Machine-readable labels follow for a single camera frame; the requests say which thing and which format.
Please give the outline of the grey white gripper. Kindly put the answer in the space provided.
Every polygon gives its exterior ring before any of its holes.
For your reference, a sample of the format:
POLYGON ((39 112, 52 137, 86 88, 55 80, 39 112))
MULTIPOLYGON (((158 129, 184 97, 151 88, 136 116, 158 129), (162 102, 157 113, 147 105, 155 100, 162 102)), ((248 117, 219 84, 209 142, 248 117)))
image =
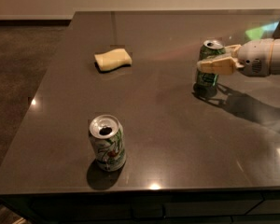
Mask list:
POLYGON ((231 56, 218 56, 197 62, 197 68, 207 74, 232 75, 235 71, 247 77, 267 77, 270 74, 269 57, 272 52, 272 39, 252 40, 244 45, 225 47, 231 56))

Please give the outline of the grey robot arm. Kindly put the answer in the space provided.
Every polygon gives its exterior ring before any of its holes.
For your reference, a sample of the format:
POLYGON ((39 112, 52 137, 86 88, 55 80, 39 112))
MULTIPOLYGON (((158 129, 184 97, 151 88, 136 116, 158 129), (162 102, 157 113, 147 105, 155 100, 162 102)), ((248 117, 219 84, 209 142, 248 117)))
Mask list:
POLYGON ((246 77, 280 75, 280 21, 272 38, 251 40, 243 45, 226 47, 226 53, 197 62, 203 73, 231 75, 235 71, 246 77))

